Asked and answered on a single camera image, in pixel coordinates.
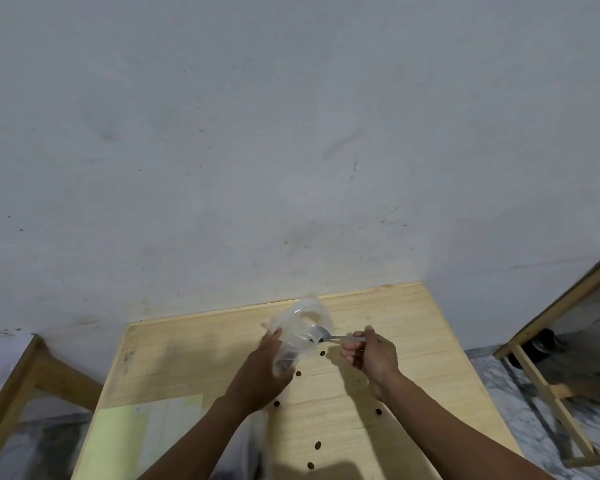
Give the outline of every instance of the hand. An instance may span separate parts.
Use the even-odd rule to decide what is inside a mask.
[[[273,357],[280,348],[282,329],[267,333],[256,350],[251,352],[224,393],[236,407],[247,415],[261,410],[272,402],[294,378],[289,367],[279,376],[273,375]]]
[[[400,376],[395,345],[376,334],[371,325],[367,325],[364,331],[353,332],[353,336],[364,337],[366,342],[343,340],[340,355],[350,365],[365,373],[369,379],[371,395],[385,403],[389,380],[396,375]]]

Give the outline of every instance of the forearm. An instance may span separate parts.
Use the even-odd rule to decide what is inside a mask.
[[[404,376],[396,375],[387,383],[387,407],[444,480],[552,479],[460,421]]]
[[[207,480],[245,411],[220,397],[207,414],[138,480]]]

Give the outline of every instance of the left hand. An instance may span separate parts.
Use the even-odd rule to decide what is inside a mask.
[[[273,358],[282,345],[280,334],[281,328],[262,338],[258,348],[249,354],[224,393],[225,398],[246,414],[263,409],[294,378],[293,367],[280,372],[279,376],[273,375]]]

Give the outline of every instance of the plastic bag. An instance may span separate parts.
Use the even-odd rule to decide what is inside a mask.
[[[272,480],[267,455],[268,423],[266,411],[248,415],[235,430],[210,480]]]
[[[318,298],[305,298],[286,309],[278,317],[263,323],[269,331],[282,328],[282,345],[273,359],[273,373],[279,375],[295,367],[302,357],[311,355],[323,338],[320,325],[333,334],[333,322],[327,307]]]

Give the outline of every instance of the paper sheet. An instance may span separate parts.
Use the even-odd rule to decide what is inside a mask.
[[[202,394],[100,410],[73,480],[134,480],[195,423]]]

